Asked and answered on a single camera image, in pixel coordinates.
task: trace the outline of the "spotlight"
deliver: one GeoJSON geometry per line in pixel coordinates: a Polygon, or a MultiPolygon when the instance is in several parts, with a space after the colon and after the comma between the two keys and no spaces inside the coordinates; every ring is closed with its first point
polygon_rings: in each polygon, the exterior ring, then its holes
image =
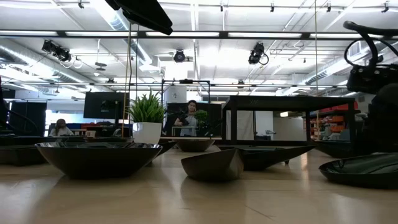
{"type": "Polygon", "coordinates": [[[238,80],[238,85],[244,85],[243,79],[238,80]]]}
{"type": "Polygon", "coordinates": [[[268,64],[268,61],[269,61],[268,55],[264,53],[264,45],[262,43],[256,43],[253,50],[250,52],[249,64],[255,65],[257,63],[260,63],[261,65],[266,65],[268,64]],[[267,57],[267,62],[261,63],[260,60],[264,56],[267,57]]]}
{"type": "Polygon", "coordinates": [[[63,49],[60,46],[55,45],[51,40],[45,40],[42,50],[47,54],[52,54],[57,57],[61,62],[70,62],[72,56],[69,53],[69,49],[63,49]]]}
{"type": "Polygon", "coordinates": [[[177,63],[181,63],[185,60],[185,54],[183,50],[177,50],[174,55],[174,61],[177,63]]]}
{"type": "Polygon", "coordinates": [[[61,62],[70,62],[72,59],[69,49],[62,49],[61,47],[56,47],[52,55],[57,57],[61,62]]]}

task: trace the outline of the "television screen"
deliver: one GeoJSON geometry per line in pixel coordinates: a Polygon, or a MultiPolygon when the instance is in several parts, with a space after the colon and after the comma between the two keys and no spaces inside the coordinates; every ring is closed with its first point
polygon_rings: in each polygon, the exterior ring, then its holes
{"type": "MultiPolygon", "coordinates": [[[[124,93],[86,93],[84,118],[123,119],[124,93]]],[[[129,95],[126,95],[126,106],[129,95]]]]}

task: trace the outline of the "dark bowl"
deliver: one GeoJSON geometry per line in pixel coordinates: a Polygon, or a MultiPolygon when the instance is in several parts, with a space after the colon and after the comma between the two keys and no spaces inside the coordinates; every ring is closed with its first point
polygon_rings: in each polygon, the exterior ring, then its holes
{"type": "Polygon", "coordinates": [[[239,178],[243,161],[238,149],[212,152],[181,160],[189,177],[200,181],[229,181],[239,178]]]}
{"type": "Polygon", "coordinates": [[[178,140],[177,146],[184,152],[204,152],[211,145],[213,145],[214,140],[194,140],[194,139],[183,139],[178,140]]]}
{"type": "Polygon", "coordinates": [[[72,179],[129,177],[162,150],[157,144],[45,142],[36,144],[46,160],[72,179]]]}
{"type": "MultiPolygon", "coordinates": [[[[221,150],[228,150],[232,146],[220,147],[221,150]]],[[[252,147],[252,146],[233,146],[240,149],[243,155],[244,170],[264,170],[280,162],[288,164],[290,159],[308,152],[315,146],[303,146],[292,148],[278,147],[252,147]]]]}
{"type": "Polygon", "coordinates": [[[29,166],[44,162],[44,157],[34,145],[0,147],[0,164],[29,166]]]}
{"type": "Polygon", "coordinates": [[[349,141],[318,141],[314,142],[319,150],[334,158],[348,158],[360,156],[355,153],[353,145],[349,141]]]}
{"type": "Polygon", "coordinates": [[[173,146],[176,145],[176,142],[163,142],[163,143],[159,143],[159,145],[162,146],[162,150],[159,152],[159,154],[157,156],[160,156],[163,153],[165,153],[168,150],[170,150],[171,148],[173,148],[173,146]]]}
{"type": "Polygon", "coordinates": [[[398,153],[375,154],[327,162],[319,167],[330,181],[377,189],[398,188],[398,153]]]}

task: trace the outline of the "person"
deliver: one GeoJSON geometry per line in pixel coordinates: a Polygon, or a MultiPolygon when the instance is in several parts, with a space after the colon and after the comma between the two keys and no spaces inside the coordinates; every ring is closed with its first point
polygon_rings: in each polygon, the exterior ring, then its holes
{"type": "Polygon", "coordinates": [[[180,136],[196,136],[197,131],[197,120],[195,118],[195,113],[197,111],[197,102],[195,100],[190,100],[188,102],[188,113],[187,117],[185,118],[185,121],[187,122],[186,125],[180,120],[180,118],[177,118],[174,122],[174,125],[176,126],[189,126],[189,128],[182,128],[180,136]]]}
{"type": "Polygon", "coordinates": [[[67,123],[64,119],[58,119],[55,127],[51,130],[49,136],[64,136],[73,135],[73,132],[67,127],[67,123]]]}

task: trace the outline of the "cable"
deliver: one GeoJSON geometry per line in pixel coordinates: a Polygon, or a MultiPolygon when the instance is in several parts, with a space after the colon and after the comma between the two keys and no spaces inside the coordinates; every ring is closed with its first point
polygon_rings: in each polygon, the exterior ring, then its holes
{"type": "MultiPolygon", "coordinates": [[[[131,51],[130,51],[130,53],[129,53],[129,60],[130,60],[130,80],[129,80],[129,83],[131,83],[131,77],[132,77],[132,68],[131,68],[131,51]]],[[[138,86],[137,86],[137,83],[138,83],[138,36],[137,36],[137,42],[136,42],[136,100],[137,100],[137,97],[138,97],[138,86]]]]}
{"type": "MultiPolygon", "coordinates": [[[[395,48],[394,48],[390,43],[388,43],[387,41],[385,41],[385,40],[380,40],[380,39],[373,38],[373,37],[369,37],[369,39],[371,39],[371,40],[376,40],[376,41],[380,41],[380,42],[383,43],[385,46],[387,46],[396,56],[398,56],[398,50],[395,49],[395,48]]],[[[352,43],[350,43],[350,44],[347,46],[346,50],[344,51],[344,59],[346,60],[346,62],[347,62],[348,64],[350,64],[350,65],[352,65],[352,66],[358,66],[358,65],[354,64],[352,61],[350,61],[350,60],[348,59],[348,50],[349,50],[355,43],[357,43],[358,41],[361,41],[361,40],[364,40],[364,38],[359,38],[358,40],[352,41],[352,43]]]]}
{"type": "MultiPolygon", "coordinates": [[[[128,38],[128,43],[127,43],[127,56],[130,57],[130,51],[131,51],[131,22],[129,23],[129,38],[128,38]]],[[[127,98],[127,93],[130,95],[130,82],[128,83],[129,85],[129,91],[127,92],[127,72],[128,72],[128,66],[130,63],[131,67],[131,61],[127,59],[127,66],[126,66],[126,79],[125,79],[125,85],[124,85],[124,98],[123,98],[123,112],[126,109],[126,98],[127,98]]],[[[122,122],[122,138],[124,138],[124,113],[123,113],[123,122],[122,122]]]]}
{"type": "MultiPolygon", "coordinates": [[[[130,56],[130,82],[131,82],[131,55],[130,56]]],[[[138,97],[138,88],[137,88],[137,83],[138,83],[138,36],[137,36],[137,42],[136,42],[136,100],[138,97]]]]}
{"type": "MultiPolygon", "coordinates": [[[[314,1],[315,10],[315,80],[317,82],[317,96],[318,96],[318,18],[317,18],[317,1],[314,1]]],[[[319,110],[317,110],[317,139],[320,140],[320,129],[319,129],[319,110]]]]}
{"type": "Polygon", "coordinates": [[[267,54],[264,54],[264,56],[266,56],[266,57],[267,57],[267,62],[266,62],[266,63],[261,63],[261,62],[259,61],[259,63],[260,63],[261,65],[267,65],[267,64],[268,64],[268,62],[269,62],[269,57],[268,57],[268,55],[267,55],[267,54]]]}

